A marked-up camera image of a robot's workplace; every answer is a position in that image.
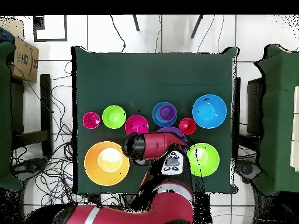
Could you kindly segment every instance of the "cardboard box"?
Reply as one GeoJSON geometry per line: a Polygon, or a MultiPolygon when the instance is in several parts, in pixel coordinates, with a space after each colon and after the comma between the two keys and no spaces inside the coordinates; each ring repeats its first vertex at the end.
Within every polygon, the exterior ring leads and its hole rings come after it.
{"type": "Polygon", "coordinates": [[[36,82],[39,65],[39,49],[15,37],[16,50],[13,65],[10,65],[12,76],[23,81],[36,82]]]}
{"type": "Polygon", "coordinates": [[[12,18],[0,18],[0,27],[10,32],[13,36],[19,37],[21,40],[25,40],[24,27],[21,20],[12,18]]]}

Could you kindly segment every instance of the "blue bowl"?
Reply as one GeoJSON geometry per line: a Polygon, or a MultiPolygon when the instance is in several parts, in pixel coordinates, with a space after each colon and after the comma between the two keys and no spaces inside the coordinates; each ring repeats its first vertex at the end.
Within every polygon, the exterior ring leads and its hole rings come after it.
{"type": "Polygon", "coordinates": [[[166,120],[163,120],[162,118],[160,118],[159,110],[165,104],[172,105],[169,102],[160,102],[154,107],[154,109],[152,109],[152,119],[154,120],[156,125],[161,126],[161,127],[171,126],[176,121],[176,118],[178,116],[178,112],[176,112],[175,117],[172,120],[166,121],[166,120]]]}
{"type": "Polygon", "coordinates": [[[227,107],[219,96],[206,94],[194,103],[192,116],[200,127],[205,129],[216,128],[225,120],[227,107]]]}

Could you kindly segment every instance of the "black border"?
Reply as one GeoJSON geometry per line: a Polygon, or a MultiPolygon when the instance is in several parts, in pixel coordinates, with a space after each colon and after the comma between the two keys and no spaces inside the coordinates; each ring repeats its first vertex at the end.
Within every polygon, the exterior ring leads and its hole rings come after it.
{"type": "Polygon", "coordinates": [[[71,47],[72,54],[72,141],[73,141],[73,181],[72,192],[77,194],[78,191],[78,146],[77,146],[77,132],[78,132],[78,117],[77,117],[77,55],[76,48],[71,47]]]}

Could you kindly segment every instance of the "metal chair leg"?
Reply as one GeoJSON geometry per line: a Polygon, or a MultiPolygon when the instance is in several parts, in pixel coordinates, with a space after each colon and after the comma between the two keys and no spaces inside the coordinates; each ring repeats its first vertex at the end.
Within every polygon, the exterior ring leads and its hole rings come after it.
{"type": "Polygon", "coordinates": [[[195,34],[196,34],[196,31],[197,31],[197,28],[198,28],[198,26],[199,26],[199,23],[201,22],[203,16],[204,16],[204,15],[199,15],[199,18],[198,18],[198,20],[197,20],[197,22],[196,22],[196,24],[195,24],[194,30],[193,30],[193,32],[192,32],[192,34],[191,34],[191,39],[194,38],[194,36],[195,36],[195,34]]]}
{"type": "Polygon", "coordinates": [[[139,31],[139,25],[138,25],[138,21],[137,21],[136,15],[133,15],[133,18],[134,18],[136,30],[139,31]]]}

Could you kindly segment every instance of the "purple bowl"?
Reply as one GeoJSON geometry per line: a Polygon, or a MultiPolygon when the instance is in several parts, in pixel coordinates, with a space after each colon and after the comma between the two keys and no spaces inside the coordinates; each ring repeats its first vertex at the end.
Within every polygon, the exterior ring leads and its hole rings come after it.
{"type": "Polygon", "coordinates": [[[165,104],[159,109],[159,116],[162,120],[170,121],[175,118],[176,109],[172,104],[165,104]]]}
{"type": "MultiPolygon", "coordinates": [[[[157,130],[157,132],[172,132],[175,133],[176,135],[178,135],[180,138],[182,138],[186,144],[188,144],[187,138],[185,137],[185,135],[177,128],[175,127],[163,127],[159,130],[157,130]]],[[[183,151],[184,153],[187,153],[188,148],[184,148],[183,151]]]]}

